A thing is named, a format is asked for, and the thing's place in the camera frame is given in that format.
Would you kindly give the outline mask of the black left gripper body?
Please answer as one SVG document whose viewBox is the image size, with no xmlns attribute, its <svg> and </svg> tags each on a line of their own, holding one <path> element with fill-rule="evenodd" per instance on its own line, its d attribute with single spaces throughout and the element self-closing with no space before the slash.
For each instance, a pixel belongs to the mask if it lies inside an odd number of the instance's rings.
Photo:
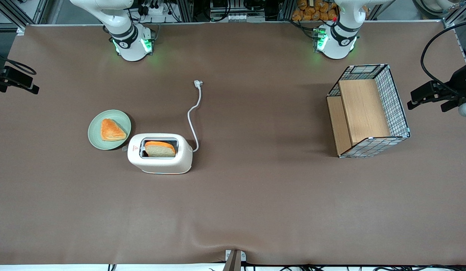
<svg viewBox="0 0 466 271">
<path fill-rule="evenodd" d="M 454 108 L 466 109 L 466 65 L 458 69 L 445 83 L 441 96 L 446 100 L 441 105 L 441 110 L 446 113 Z"/>
</svg>

